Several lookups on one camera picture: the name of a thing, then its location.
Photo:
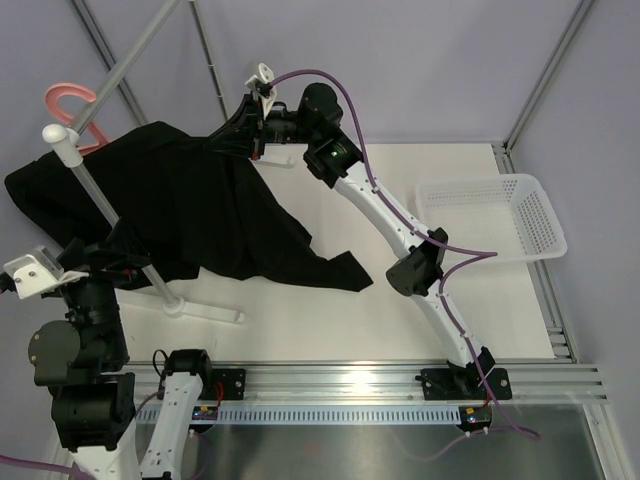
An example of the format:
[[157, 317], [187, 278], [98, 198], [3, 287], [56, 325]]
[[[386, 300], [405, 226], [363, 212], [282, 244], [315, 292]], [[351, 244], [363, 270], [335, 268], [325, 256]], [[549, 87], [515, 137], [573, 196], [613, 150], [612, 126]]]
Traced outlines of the black shirt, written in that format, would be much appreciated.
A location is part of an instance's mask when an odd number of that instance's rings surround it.
[[359, 292], [372, 280], [350, 253], [326, 259], [246, 159], [209, 150], [163, 122], [88, 154], [84, 164], [167, 280], [202, 270], [236, 280]]

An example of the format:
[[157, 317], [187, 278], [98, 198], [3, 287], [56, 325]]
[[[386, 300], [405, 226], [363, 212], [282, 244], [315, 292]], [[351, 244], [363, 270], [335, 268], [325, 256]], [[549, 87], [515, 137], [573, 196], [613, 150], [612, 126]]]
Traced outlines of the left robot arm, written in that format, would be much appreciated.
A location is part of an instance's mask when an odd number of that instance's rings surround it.
[[159, 387], [155, 430], [145, 454], [137, 454], [135, 376], [122, 370], [130, 357], [115, 290], [150, 263], [123, 219], [101, 242], [74, 239], [55, 259], [55, 282], [43, 292], [60, 297], [68, 311], [29, 343], [34, 382], [52, 396], [61, 446], [93, 479], [180, 478], [196, 401], [214, 389], [206, 351], [173, 351]]

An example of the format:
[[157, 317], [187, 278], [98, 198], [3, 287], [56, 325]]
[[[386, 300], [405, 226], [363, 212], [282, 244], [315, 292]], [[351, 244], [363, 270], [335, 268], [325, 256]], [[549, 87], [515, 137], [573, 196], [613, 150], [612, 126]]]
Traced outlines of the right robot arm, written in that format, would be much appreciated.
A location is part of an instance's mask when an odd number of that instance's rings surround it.
[[412, 219], [383, 186], [371, 167], [364, 138], [350, 138], [341, 128], [344, 114], [354, 115], [346, 89], [335, 79], [309, 84], [295, 111], [274, 111], [280, 78], [252, 84], [236, 112], [207, 138], [224, 154], [259, 158], [268, 144], [304, 144], [303, 160], [313, 176], [351, 202], [376, 228], [395, 254], [386, 279], [411, 299], [432, 325], [445, 348], [446, 393], [462, 398], [490, 396], [495, 370], [490, 350], [456, 315], [446, 289], [450, 273], [442, 262], [451, 250], [442, 228], [432, 230]]

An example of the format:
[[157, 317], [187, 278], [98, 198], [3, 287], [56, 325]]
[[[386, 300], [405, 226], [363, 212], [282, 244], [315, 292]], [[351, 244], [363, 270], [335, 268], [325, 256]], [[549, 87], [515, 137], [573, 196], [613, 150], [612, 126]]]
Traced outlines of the silver white garment rack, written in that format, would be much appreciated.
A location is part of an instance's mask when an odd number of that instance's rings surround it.
[[[81, 156], [89, 149], [78, 148], [77, 143], [80, 135], [89, 130], [99, 147], [106, 144], [103, 132], [96, 129], [93, 123], [95, 115], [178, 5], [178, 0], [168, 0], [161, 6], [124, 57], [117, 60], [116, 65], [107, 72], [105, 80], [96, 92], [73, 83], [59, 83], [50, 87], [45, 94], [45, 104], [49, 113], [63, 124], [47, 126], [43, 130], [43, 140], [70, 169], [102, 216], [112, 226], [119, 220], [119, 216], [83, 164]], [[118, 298], [125, 304], [154, 312], [162, 311], [165, 315], [175, 318], [191, 316], [228, 324], [241, 324], [245, 321], [245, 314], [239, 310], [189, 302], [174, 294], [152, 265], [145, 267], [143, 273], [157, 293], [152, 295], [122, 291]]]

